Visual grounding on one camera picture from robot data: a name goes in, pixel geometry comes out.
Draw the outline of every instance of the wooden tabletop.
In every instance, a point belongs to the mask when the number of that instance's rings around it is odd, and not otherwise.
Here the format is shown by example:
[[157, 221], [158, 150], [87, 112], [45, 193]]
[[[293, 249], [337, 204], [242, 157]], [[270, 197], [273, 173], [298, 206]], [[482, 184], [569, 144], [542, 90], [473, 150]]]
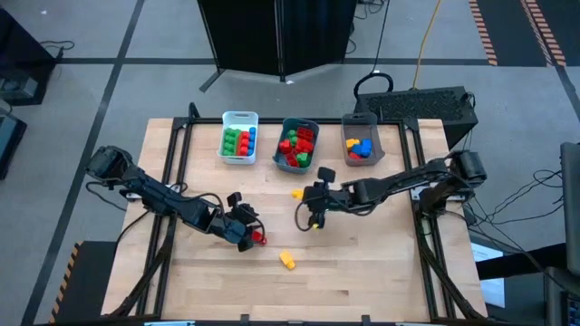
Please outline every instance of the wooden tabletop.
[[[171, 120], [150, 120], [140, 153], [139, 166], [157, 179], [163, 171], [170, 126]], [[185, 196], [215, 192], [225, 200], [231, 193], [241, 192], [260, 214], [268, 244], [241, 254], [234, 244], [178, 222], [162, 317], [223, 321], [239, 320], [240, 314], [248, 313], [251, 321], [359, 321], [361, 315], [370, 314], [373, 321], [428, 321], [407, 192], [389, 197], [366, 217], [329, 212], [323, 230], [303, 233], [294, 222], [298, 203], [290, 193], [312, 185], [318, 167], [336, 171], [334, 187], [348, 180], [403, 171], [397, 127], [379, 126], [386, 152], [381, 161], [374, 167], [350, 168], [343, 159], [341, 126], [321, 125], [313, 166], [303, 176], [280, 171], [272, 161], [281, 128], [260, 125], [256, 163], [232, 166], [217, 155], [221, 125], [193, 127]], [[420, 120], [420, 134], [427, 160], [447, 154], [439, 120]], [[416, 164], [410, 133], [408, 139]], [[175, 162], [172, 178], [179, 161]], [[459, 205], [448, 204], [448, 209], [459, 212]], [[124, 226], [142, 212], [140, 203], [129, 204]], [[305, 224], [305, 208], [300, 216]], [[152, 221], [151, 215], [123, 238], [103, 313], [116, 308], [140, 278]], [[449, 276], [474, 308], [487, 315], [465, 222], [451, 215], [439, 221]], [[283, 250], [295, 258], [292, 271], [278, 258]], [[439, 314], [445, 316], [434, 274], [433, 280]], [[152, 310], [156, 285], [154, 281], [148, 311]]]

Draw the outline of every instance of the gray plastic bin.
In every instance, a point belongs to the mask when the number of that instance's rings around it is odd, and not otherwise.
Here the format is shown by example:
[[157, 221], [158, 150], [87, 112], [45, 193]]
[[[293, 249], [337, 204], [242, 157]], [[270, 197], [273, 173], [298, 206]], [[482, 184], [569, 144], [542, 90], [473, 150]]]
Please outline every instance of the gray plastic bin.
[[308, 172], [308, 169], [312, 166], [312, 161], [314, 159], [314, 153], [316, 152], [316, 140], [318, 139], [318, 132], [320, 131], [318, 124], [316, 124], [315, 122], [310, 121], [310, 120], [304, 120], [304, 119], [298, 119], [298, 118], [286, 118], [286, 119], [284, 119], [284, 121], [282, 121], [282, 134], [280, 134], [280, 140], [278, 141], [278, 144], [281, 141], [284, 141], [285, 135], [288, 131], [290, 131], [292, 129], [296, 130], [296, 129], [298, 129], [298, 127], [304, 127], [304, 128], [308, 128], [308, 129], [314, 131], [314, 138], [313, 138], [314, 150], [312, 152], [312, 156], [310, 158], [310, 164], [308, 165], [308, 167], [306, 167], [306, 168], [294, 168], [294, 167], [290, 167], [289, 165], [287, 165], [284, 154], [282, 154], [280, 152], [280, 149], [278, 148], [277, 144], [275, 147], [275, 155], [272, 157], [272, 159], [274, 160], [274, 162], [278, 166], [278, 168], [285, 171], [285, 172], [290, 172], [290, 173], [295, 173], [295, 174], [305, 174], [306, 172]]
[[[370, 139], [372, 151], [368, 158], [354, 159], [348, 156], [347, 139]], [[375, 165], [382, 157], [381, 139], [377, 130], [377, 116], [372, 112], [343, 115], [343, 151], [344, 161], [349, 167], [368, 167]]]

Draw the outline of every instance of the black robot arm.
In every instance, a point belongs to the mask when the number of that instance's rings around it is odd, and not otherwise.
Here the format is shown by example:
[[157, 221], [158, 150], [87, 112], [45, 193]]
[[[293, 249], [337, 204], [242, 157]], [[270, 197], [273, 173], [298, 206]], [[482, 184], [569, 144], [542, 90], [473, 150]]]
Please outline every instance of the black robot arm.
[[203, 198], [214, 196], [213, 194], [184, 197], [148, 176], [133, 164], [127, 151], [114, 146], [99, 148], [92, 156], [86, 173], [109, 189], [123, 186], [124, 189], [120, 190], [123, 196], [130, 192], [140, 195], [143, 205], [153, 213], [163, 216], [177, 215], [184, 224], [201, 233], [216, 235], [237, 244], [240, 252], [253, 247], [254, 230], [263, 228], [252, 206], [241, 203], [242, 197], [239, 193], [227, 198], [229, 206], [232, 207], [231, 212], [225, 212], [219, 198], [219, 205]]
[[318, 177], [322, 182], [316, 181], [313, 186], [305, 187], [302, 198], [312, 213], [308, 228], [323, 228], [324, 212], [327, 210], [366, 216], [389, 196], [434, 182], [437, 182], [435, 187], [426, 187], [420, 193], [419, 204], [426, 212], [441, 210], [449, 196], [469, 199], [473, 188], [482, 184], [487, 175], [477, 153], [458, 151], [390, 177], [344, 182], [339, 190], [328, 187], [329, 183], [334, 182], [333, 170], [319, 168]]

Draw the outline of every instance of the yellow cable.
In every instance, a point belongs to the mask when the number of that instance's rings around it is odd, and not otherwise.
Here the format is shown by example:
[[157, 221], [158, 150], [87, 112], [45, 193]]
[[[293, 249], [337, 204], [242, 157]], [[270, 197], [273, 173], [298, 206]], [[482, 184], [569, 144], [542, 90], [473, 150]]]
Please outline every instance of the yellow cable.
[[423, 56], [423, 48], [425, 47], [425, 43], [429, 37], [429, 32], [433, 26], [433, 22], [435, 21], [435, 17], [439, 11], [441, 2], [442, 0], [437, 0], [437, 5], [435, 5], [435, 10], [433, 11], [433, 15], [431, 16], [431, 20], [429, 22], [429, 27], [427, 27], [427, 32], [425, 33], [425, 36], [423, 36], [423, 42], [420, 43], [419, 59], [417, 59], [417, 69], [415, 69], [415, 78], [413, 78], [413, 88], [416, 88], [415, 85], [417, 84], [417, 78], [419, 77], [419, 68], [421, 67], [421, 56]]

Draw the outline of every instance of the yellow toy block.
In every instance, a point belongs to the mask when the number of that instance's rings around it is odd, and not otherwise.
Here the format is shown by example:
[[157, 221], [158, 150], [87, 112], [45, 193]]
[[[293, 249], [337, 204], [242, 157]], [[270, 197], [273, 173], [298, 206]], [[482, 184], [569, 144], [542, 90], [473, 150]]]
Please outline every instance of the yellow toy block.
[[346, 149], [351, 150], [353, 149], [353, 146], [356, 144], [360, 144], [361, 141], [358, 139], [347, 139], [346, 140]]
[[284, 263], [286, 268], [289, 270], [292, 270], [296, 267], [296, 263], [294, 262], [294, 258], [292, 258], [292, 255], [290, 253], [288, 253], [286, 250], [284, 250], [280, 254], [280, 260], [282, 261], [282, 263]]
[[302, 197], [305, 195], [304, 189], [294, 189], [292, 190], [292, 198], [296, 198], [302, 200]]

